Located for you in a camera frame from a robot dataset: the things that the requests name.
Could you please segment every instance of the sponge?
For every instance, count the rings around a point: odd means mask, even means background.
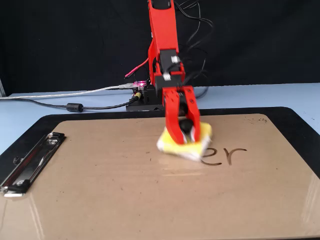
[[[211,142],[212,127],[210,124],[200,122],[200,139],[196,142],[177,144],[170,136],[167,128],[164,128],[158,142],[157,148],[166,153],[181,156],[186,159],[199,162]]]

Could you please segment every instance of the red robotic arm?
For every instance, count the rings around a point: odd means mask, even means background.
[[[200,113],[192,86],[184,86],[185,69],[179,61],[174,0],[148,0],[152,42],[148,50],[150,82],[162,99],[165,125],[177,144],[200,138]],[[192,123],[189,133],[181,127],[179,114]]]

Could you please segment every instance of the metal clip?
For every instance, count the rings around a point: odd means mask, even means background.
[[[13,163],[17,166],[1,183],[0,192],[3,192],[5,197],[23,196],[65,138],[63,133],[49,133],[44,135],[24,158],[15,157]]]

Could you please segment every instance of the black curtain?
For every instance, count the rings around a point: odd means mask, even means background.
[[[319,0],[201,0],[211,38],[183,55],[195,86],[312,83],[320,79]],[[198,15],[198,8],[188,10]],[[176,13],[181,48],[198,23]],[[200,26],[198,38],[209,28]],[[147,57],[146,0],[9,0],[0,5],[0,79],[7,94],[92,90],[133,82]],[[136,78],[145,80],[142,68]]]

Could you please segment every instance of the light blue table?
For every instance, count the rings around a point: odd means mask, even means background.
[[[201,87],[195,89],[196,93],[201,90]],[[24,93],[13,94],[12,96],[44,94],[53,93]],[[86,107],[102,107],[127,102],[131,98],[131,94],[131,90],[108,90],[76,97],[36,100],[57,105],[81,103]],[[320,134],[320,83],[210,87],[207,95],[199,99],[197,104],[199,109],[288,107],[294,110]],[[125,107],[120,107],[104,110],[103,112],[120,112],[125,110]],[[41,117],[69,113],[65,109],[43,107],[28,102],[1,101],[0,154]]]

